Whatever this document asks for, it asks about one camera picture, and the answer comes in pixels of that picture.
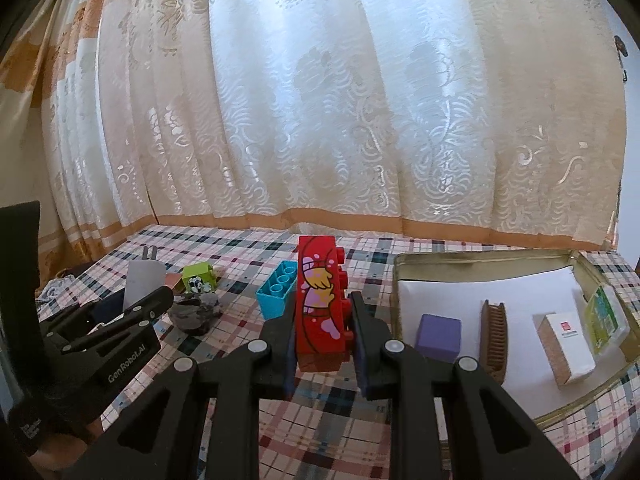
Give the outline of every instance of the table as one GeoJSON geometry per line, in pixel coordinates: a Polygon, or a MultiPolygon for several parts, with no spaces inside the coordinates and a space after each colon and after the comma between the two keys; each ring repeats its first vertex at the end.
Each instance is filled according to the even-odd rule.
{"type": "MultiPolygon", "coordinates": [[[[158,247],[168,272],[209,260],[219,275],[223,315],[203,337],[185,335],[166,314],[156,323],[162,348],[115,399],[102,416],[106,428],[162,371],[180,356],[197,362],[224,356],[254,339],[263,323],[256,290],[282,260],[295,260],[297,235],[262,230],[220,230],[153,226],[132,236],[105,256],[57,300],[41,319],[76,301],[104,297],[122,288],[129,260],[142,245],[158,247]]],[[[420,251],[484,251],[505,246],[415,240],[409,238],[338,238],[346,252],[349,290],[360,290],[375,316],[390,322],[390,293],[395,254],[420,251]]],[[[615,253],[586,253],[608,277],[640,320],[640,278],[615,253]]],[[[260,477],[276,479],[356,480],[388,478],[390,427],[386,401],[364,400],[357,389],[353,363],[333,374],[298,372],[291,402],[260,402],[260,477]]],[[[634,364],[608,392],[545,430],[582,478],[599,479],[626,449],[639,427],[640,368],[634,364]]],[[[209,407],[209,416],[213,406],[209,407]]],[[[205,428],[199,467],[204,469],[205,428]]]]}

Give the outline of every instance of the brown brush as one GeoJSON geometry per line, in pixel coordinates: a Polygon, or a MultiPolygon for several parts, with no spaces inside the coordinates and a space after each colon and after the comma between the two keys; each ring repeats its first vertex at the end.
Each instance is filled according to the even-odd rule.
{"type": "Polygon", "coordinates": [[[480,364],[498,383],[507,371],[507,313],[504,303],[489,304],[484,300],[480,333],[480,364]]]}

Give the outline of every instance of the purple block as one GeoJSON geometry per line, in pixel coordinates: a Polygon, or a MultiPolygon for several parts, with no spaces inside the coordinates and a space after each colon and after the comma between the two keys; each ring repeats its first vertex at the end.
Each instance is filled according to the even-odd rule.
{"type": "Polygon", "coordinates": [[[460,354],[461,332],[459,319],[422,314],[415,349],[425,357],[452,363],[460,354]]]}

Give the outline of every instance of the orange and white curtain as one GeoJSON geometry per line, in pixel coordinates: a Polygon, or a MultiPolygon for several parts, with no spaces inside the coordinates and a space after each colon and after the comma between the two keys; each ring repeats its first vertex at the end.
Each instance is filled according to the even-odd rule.
{"type": "Polygon", "coordinates": [[[612,230],[626,125],[600,0],[43,0],[0,68],[47,229],[94,258],[156,222],[585,249],[612,230]]]}

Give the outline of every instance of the silver bolt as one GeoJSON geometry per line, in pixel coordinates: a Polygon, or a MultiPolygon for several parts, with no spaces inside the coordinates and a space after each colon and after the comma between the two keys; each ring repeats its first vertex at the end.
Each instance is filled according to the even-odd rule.
{"type": "Polygon", "coordinates": [[[174,368],[179,372],[186,372],[193,366],[193,361],[188,357],[178,357],[174,361],[174,368]]]}
{"type": "Polygon", "coordinates": [[[254,339],[253,341],[249,341],[247,348],[249,352],[253,352],[254,354],[264,352],[267,349],[267,342],[262,339],[254,339]]]}
{"type": "Polygon", "coordinates": [[[404,343],[402,341],[398,341],[398,339],[390,339],[385,343],[385,348],[389,352],[398,354],[404,350],[404,343]]]}
{"type": "Polygon", "coordinates": [[[475,372],[478,370],[478,361],[472,357],[461,357],[460,361],[458,361],[458,366],[465,372],[475,372]]]}

